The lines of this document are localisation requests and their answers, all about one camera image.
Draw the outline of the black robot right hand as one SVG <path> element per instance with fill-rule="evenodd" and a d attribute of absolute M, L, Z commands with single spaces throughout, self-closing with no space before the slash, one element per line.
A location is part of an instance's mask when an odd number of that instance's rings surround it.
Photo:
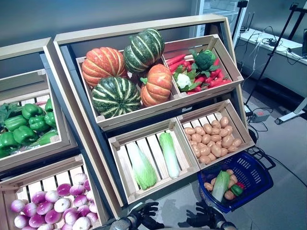
<path fill-rule="evenodd" d="M 179 227 L 204 227 L 208 226 L 211 229 L 219 229 L 222 223 L 226 222 L 222 213 L 208 206 L 204 201 L 196 203 L 196 214 L 190 210 L 186 210 L 187 219 L 184 222 L 179 222 Z"/>

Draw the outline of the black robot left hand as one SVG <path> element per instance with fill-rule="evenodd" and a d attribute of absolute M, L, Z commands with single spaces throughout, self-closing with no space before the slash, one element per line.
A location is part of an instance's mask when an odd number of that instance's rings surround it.
<path fill-rule="evenodd" d="M 159 223 L 153 219 L 158 210 L 158 202 L 143 203 L 135 207 L 127 216 L 130 221 L 130 230 L 137 230 L 142 224 L 149 230 L 163 229 L 163 223 Z"/>

